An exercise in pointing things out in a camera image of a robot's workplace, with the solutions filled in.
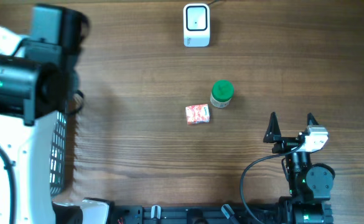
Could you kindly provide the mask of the green lid jar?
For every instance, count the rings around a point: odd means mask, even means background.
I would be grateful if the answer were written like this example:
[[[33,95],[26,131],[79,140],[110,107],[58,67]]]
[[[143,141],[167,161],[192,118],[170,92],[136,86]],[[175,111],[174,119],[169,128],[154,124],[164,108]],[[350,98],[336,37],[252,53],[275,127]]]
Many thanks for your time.
[[[230,104],[233,95],[233,84],[228,80],[218,80],[212,87],[210,102],[216,108],[225,108]]]

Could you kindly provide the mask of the red orange candy packet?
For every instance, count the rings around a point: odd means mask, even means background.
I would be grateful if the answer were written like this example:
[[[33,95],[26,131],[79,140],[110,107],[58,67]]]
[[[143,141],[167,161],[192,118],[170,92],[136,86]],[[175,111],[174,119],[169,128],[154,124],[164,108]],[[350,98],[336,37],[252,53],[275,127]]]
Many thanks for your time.
[[[207,104],[187,106],[185,114],[188,125],[210,122],[210,111]]]

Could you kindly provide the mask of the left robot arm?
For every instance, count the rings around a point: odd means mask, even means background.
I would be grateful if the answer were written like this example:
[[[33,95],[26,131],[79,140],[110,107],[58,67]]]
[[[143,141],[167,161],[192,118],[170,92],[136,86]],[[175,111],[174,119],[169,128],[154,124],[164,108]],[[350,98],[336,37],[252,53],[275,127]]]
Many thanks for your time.
[[[0,27],[0,223],[83,221],[80,206],[52,197],[89,30],[83,13],[48,4],[34,6],[29,35]]]

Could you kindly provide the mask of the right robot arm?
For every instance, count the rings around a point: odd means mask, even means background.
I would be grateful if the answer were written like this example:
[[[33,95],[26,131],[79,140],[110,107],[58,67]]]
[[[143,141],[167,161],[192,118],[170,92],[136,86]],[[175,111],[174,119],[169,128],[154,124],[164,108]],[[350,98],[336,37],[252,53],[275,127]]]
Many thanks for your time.
[[[289,185],[288,197],[280,197],[275,223],[332,223],[330,192],[335,171],[324,163],[313,164],[310,155],[320,151],[329,140],[329,132],[313,114],[307,115],[307,127],[296,137],[281,134],[276,113],[269,118],[263,142],[272,143],[272,153],[282,157],[282,170]]]

